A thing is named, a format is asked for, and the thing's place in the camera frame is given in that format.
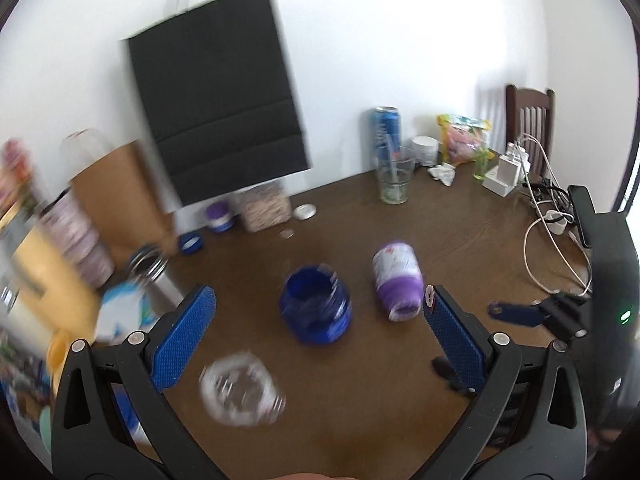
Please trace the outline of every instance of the table surface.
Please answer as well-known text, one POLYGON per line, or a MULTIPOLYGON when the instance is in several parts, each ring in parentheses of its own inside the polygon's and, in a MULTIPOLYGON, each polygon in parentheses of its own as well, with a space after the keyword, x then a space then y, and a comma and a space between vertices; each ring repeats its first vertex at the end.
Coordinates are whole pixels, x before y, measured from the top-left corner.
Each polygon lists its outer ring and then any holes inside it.
MULTIPOLYGON (((204 250, 173 260, 180 279, 211 285, 218 312, 184 374, 165 392, 205 452, 232 480, 294 472, 359 480, 407 479, 437 448, 466 407, 431 370, 442 354, 423 316, 389 322, 374 290, 371 259, 385 243, 404 240, 415 250, 425 283, 443 285, 489 332, 521 344, 546 346, 543 328, 492 320, 494 300, 528 303, 545 293, 528 277, 524 231, 535 218, 526 196, 502 198, 458 168, 451 187, 420 168, 409 200, 386 205, 373 173, 304 192, 294 206, 313 203, 306 221, 290 220, 249 234, 240 225, 205 234, 204 250), (283 238, 290 228, 294 234, 283 238), (326 263, 347 285, 353 320, 328 346, 304 346, 278 313, 284 280, 297 268, 326 263), (207 415, 198 378, 216 359, 250 350, 286 395, 276 423, 230 428, 207 415)), ((559 245, 580 274, 583 256, 567 236, 559 245)), ((580 290, 542 229, 529 237, 532 272, 551 288, 580 290)))

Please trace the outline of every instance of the brown paper bag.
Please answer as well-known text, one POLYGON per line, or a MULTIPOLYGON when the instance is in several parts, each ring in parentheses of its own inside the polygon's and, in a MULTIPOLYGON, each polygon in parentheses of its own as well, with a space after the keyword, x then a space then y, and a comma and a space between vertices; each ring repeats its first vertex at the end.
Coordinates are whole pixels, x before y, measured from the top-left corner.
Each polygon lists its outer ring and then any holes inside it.
POLYGON ((160 209, 137 141, 91 164, 71 179, 71 187, 119 269, 145 244, 177 253, 172 215, 160 209))

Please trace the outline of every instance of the black bag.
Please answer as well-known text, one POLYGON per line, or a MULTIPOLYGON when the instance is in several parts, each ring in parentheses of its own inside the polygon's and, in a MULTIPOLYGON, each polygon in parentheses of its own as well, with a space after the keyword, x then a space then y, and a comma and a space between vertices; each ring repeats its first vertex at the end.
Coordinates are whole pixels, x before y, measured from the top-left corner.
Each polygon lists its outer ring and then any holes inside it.
POLYGON ((183 205, 308 169, 270 0, 211 0, 127 42, 183 205))

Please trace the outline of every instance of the blue plastic jar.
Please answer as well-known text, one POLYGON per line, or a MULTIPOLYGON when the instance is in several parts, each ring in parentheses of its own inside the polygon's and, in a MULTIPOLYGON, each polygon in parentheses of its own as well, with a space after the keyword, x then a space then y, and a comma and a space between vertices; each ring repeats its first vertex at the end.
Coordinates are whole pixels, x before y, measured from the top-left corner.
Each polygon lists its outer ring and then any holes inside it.
POLYGON ((327 344, 347 330, 351 298, 330 267, 302 267, 285 282, 280 314, 300 342, 327 344))

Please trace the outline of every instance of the wooden chair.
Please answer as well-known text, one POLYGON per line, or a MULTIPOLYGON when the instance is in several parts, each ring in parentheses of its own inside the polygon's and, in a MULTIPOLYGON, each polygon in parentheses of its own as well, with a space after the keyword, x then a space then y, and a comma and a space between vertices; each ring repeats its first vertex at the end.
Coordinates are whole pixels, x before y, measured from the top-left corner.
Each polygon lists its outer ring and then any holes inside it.
MULTIPOLYGON (((529 134, 540 141, 547 158, 551 158, 551 139, 554 131, 554 104, 556 94, 546 90, 546 94, 531 88, 505 88, 507 104, 506 142, 514 142, 521 133, 529 134)), ((531 171, 544 175, 545 159, 540 148, 532 140, 523 142, 529 153, 531 171)))

